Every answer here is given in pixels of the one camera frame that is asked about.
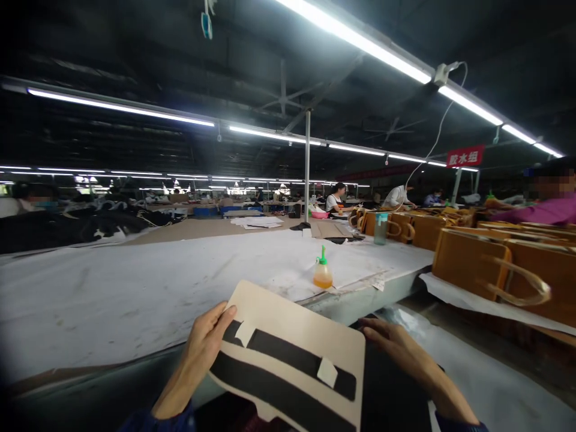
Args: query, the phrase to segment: pink bowl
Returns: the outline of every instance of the pink bowl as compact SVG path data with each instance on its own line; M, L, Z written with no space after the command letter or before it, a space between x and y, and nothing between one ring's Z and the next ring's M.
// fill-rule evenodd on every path
M328 216L330 216L330 213L312 212L312 217L316 219L328 219Z

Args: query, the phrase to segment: cable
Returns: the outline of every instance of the cable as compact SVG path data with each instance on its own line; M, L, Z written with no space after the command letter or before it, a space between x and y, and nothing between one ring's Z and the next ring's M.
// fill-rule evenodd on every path
M464 83L466 83L466 77L468 76L468 63L459 62L458 66L460 66L460 65L464 65L464 79L462 80L462 84L460 84L460 87L462 88L464 86ZM432 146L432 148L430 149L430 151L426 155L425 159L428 159L428 157L434 151L434 148L436 148L436 145L438 144L438 141L440 140L440 134L442 133L442 125L444 124L444 119L446 118L446 114L448 114L448 111L450 111L450 108L452 107L453 104L454 104L454 101L450 102L450 105L448 105L448 108L446 108L446 111L444 111L444 115L442 116L442 120L440 120L440 125L438 126L438 135L436 135L436 141L434 142L434 145ZM406 184L404 185L404 193L405 193L406 197L408 197L408 192L406 191L406 188L408 187L408 182L410 181L410 179L412 178L414 173L421 166L422 166L422 163L420 163L416 168L414 168L414 171L412 171L412 173L408 177L408 180L406 180ZM402 199L402 202L398 205L398 207L396 207L394 209L394 211L392 211L392 213L396 213L400 209L400 207L402 207L403 205L404 205L404 198Z

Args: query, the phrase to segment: ceiling light fixture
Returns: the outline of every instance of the ceiling light fixture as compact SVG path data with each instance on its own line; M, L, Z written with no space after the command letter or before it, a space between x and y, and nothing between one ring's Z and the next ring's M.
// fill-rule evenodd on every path
M221 179L227 179L227 180L244 180L244 177L224 177L224 176L212 176L213 179L215 178L221 178Z
M77 169L70 169L70 168L38 168L38 169L42 170L42 171L72 171L72 172L88 172L88 173L106 172L106 171L100 171L100 170L77 170Z
M258 135L258 136L262 136L262 137L266 137L266 138L279 139L282 141L290 141L290 142L297 142L300 144L306 144L305 139L292 137L292 136L288 136L288 135L275 134L272 132L262 132L262 131L255 130L255 129L239 128L236 126L230 126L230 130L234 131L234 132L241 132L241 133L247 133L247 134L251 134L251 135ZM310 141L310 145L319 146L319 145L322 145L322 143L320 143L318 141Z
M551 154L552 156L556 157L556 158L561 158L564 157L563 154L558 153L556 150L551 149L550 147L546 147L544 144L542 143L536 143L534 144L534 147L536 147L537 149L542 150L543 152L546 152L548 154Z
M31 172L31 171L26 171L26 172L18 172L18 171L11 171L11 174L23 174L23 175L69 175L69 176L73 176L74 174L65 174L65 173L39 173L39 172Z
M168 174L170 177L191 177L191 178L208 178L205 175L192 175L192 174Z
M376 156L384 156L386 154L386 152L384 152L384 151L367 150L367 149L360 148L360 147L343 146L340 144L330 144L330 148L335 148L338 150L348 150L348 151L353 151L353 152L357 152L357 153L373 154Z
M138 171L110 171L113 174L140 174L140 175L162 175L161 173L145 173Z
M152 180L170 180L170 177L147 177L147 176L131 176L132 178L149 178Z
M502 126L502 129L504 129L506 132L511 133L515 137L520 138L522 141L526 141L528 144L535 144L536 143L535 139L530 138L528 135L520 132L515 127L512 127L510 125L504 125L504 126Z
M440 87L438 93L442 93L444 96L446 96L449 99L452 99L458 105L461 105L464 108L472 111L474 114L479 115L483 119L492 123L494 126L500 126L501 124L504 123L502 119L490 114L484 108L481 108L479 105L472 102L465 96L462 96L456 89L452 89L451 87L445 85Z
M89 106L93 106L93 107L97 107L97 108L106 108L106 109L111 109L111 110L115 110L115 111L124 111L124 112L132 113L132 114L140 114L140 115L146 115L146 116L150 116L150 117L163 118L163 119L167 119L167 120L176 120L176 121L181 121L181 122L186 122L186 123L194 123L194 124L202 125L202 126L214 127L214 123L212 123L212 122L207 122L207 121L193 119L193 118L179 116L179 115L166 114L166 113L163 113L161 111L156 111L156 110L133 108L133 107L130 107L128 105L121 105L121 104L116 104L116 103L105 103L105 102L100 102L96 99L90 99L90 98L84 98L84 97L71 97L71 96L66 96L65 94L62 94L62 93L39 90L39 89L34 89L34 88L28 88L28 93L30 93L34 96L40 96L40 97L44 97L44 98L48 98L48 99L56 99L56 100L61 100L61 101L65 101L65 102L72 102L72 103L77 103L77 104L81 104L81 105L89 105Z
M30 167L11 167L11 166L0 166L0 168L6 168L6 169L32 169Z
M389 155L392 159L402 159L402 160L409 160L411 162L420 162L420 163L426 163L426 161L424 159L416 159L416 158L410 158L407 156L398 156L398 155L393 155L390 154Z
M430 74L415 65L410 64L387 48L381 47L368 38L365 38L316 6L313 6L304 0L276 1L306 18L312 24L317 25L324 31L348 42L351 45L354 45L356 48L361 49L371 56L376 57L378 60L381 60L409 77L414 78L419 83L427 84L430 82Z

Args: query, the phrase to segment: pink shirt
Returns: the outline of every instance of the pink shirt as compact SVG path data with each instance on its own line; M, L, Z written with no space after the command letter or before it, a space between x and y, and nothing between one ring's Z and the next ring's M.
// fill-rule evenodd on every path
M572 193L566 198L550 199L535 206L500 213L492 216L490 220L550 225L576 224L576 194Z

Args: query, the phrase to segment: glue bottle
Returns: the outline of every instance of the glue bottle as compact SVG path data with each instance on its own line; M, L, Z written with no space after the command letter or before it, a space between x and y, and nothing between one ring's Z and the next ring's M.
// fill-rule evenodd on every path
M314 270L314 285L322 289L332 286L332 273L328 269L328 261L324 257L326 247L322 246L322 258L316 257L316 269Z

